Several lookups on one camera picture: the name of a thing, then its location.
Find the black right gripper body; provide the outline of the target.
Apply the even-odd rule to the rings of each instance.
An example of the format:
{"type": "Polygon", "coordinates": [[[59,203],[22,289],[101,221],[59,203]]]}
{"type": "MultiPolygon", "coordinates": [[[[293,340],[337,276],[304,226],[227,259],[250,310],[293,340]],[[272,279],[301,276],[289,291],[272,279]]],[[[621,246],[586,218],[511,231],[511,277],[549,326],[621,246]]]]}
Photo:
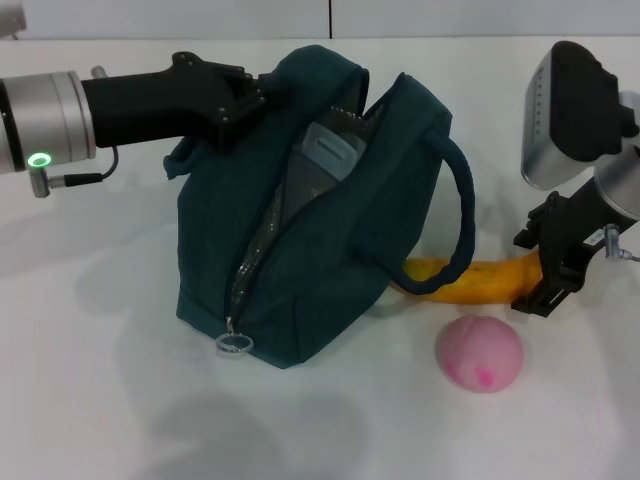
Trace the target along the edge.
{"type": "Polygon", "coordinates": [[[571,197],[551,200],[541,224],[539,256],[544,274],[585,274],[597,249],[585,241],[607,223],[620,216],[602,198],[594,179],[587,181],[571,197]]]}

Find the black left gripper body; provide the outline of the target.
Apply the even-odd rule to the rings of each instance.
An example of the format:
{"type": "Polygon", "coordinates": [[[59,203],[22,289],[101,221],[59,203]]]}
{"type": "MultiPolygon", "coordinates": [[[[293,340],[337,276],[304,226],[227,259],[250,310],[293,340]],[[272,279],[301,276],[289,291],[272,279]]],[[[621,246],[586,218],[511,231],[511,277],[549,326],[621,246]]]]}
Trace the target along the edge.
{"type": "Polygon", "coordinates": [[[82,82],[100,148],[195,136],[218,148],[218,120],[257,96],[242,67],[177,52],[163,71],[82,82]]]}

